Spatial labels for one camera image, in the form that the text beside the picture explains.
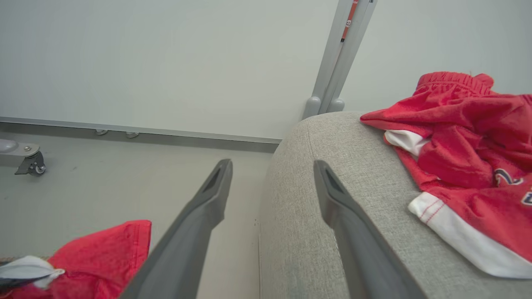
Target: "white wall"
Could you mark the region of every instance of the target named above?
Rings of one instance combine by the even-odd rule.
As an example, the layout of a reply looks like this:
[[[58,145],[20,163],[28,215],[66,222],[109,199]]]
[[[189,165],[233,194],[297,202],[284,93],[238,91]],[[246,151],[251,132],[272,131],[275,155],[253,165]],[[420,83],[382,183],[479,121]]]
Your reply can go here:
[[[337,0],[2,0],[0,117],[282,138]]]
[[[379,0],[340,95],[387,108],[434,71],[486,73],[499,93],[532,93],[530,0]]]

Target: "gray fabric upholstery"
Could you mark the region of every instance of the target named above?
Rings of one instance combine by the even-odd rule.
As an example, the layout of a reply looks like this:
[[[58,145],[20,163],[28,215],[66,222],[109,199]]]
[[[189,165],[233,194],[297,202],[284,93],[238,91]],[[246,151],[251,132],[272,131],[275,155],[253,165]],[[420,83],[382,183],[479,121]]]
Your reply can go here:
[[[419,191],[383,132],[337,112],[299,123],[273,155],[260,214],[261,298],[348,298],[312,163],[329,163],[430,298],[530,298],[532,281],[491,277],[407,210]]]

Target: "elastic waistband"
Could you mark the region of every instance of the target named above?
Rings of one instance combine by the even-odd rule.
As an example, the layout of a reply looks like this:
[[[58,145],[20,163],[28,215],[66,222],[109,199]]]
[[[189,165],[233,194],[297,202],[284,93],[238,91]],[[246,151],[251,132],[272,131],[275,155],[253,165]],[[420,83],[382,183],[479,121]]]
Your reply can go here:
[[[453,72],[424,74],[419,78],[416,89],[427,84],[459,84],[479,95],[496,94],[496,92],[491,89],[493,86],[493,78],[486,74],[479,74],[474,77],[464,73]]]

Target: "gray floor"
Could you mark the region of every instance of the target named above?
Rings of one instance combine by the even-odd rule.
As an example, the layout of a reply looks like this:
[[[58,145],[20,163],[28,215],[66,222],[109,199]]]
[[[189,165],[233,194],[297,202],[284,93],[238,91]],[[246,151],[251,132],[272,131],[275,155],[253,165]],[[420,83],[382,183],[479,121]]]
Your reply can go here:
[[[214,165],[231,158],[225,220],[213,231],[198,298],[259,298],[259,199],[276,145],[0,124],[0,138],[37,143],[42,177],[15,176],[0,156],[0,258],[47,256],[66,242],[148,219],[152,247]]]

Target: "white fabric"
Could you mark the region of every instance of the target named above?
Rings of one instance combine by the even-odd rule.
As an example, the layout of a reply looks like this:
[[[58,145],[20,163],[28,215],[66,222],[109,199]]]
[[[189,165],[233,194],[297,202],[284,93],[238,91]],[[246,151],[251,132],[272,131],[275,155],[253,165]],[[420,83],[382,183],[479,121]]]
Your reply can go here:
[[[63,269],[54,269],[54,267],[45,260],[35,256],[25,256],[9,264],[0,267],[0,278],[10,279],[32,279],[47,276],[34,282],[39,288],[47,288],[48,285],[59,275],[63,274]]]
[[[384,137],[390,144],[401,147],[416,157],[419,156],[423,145],[430,141],[430,139],[424,139],[421,135],[407,130],[386,130]]]
[[[532,279],[532,263],[477,231],[436,196],[423,192],[408,209],[480,270],[498,277]]]

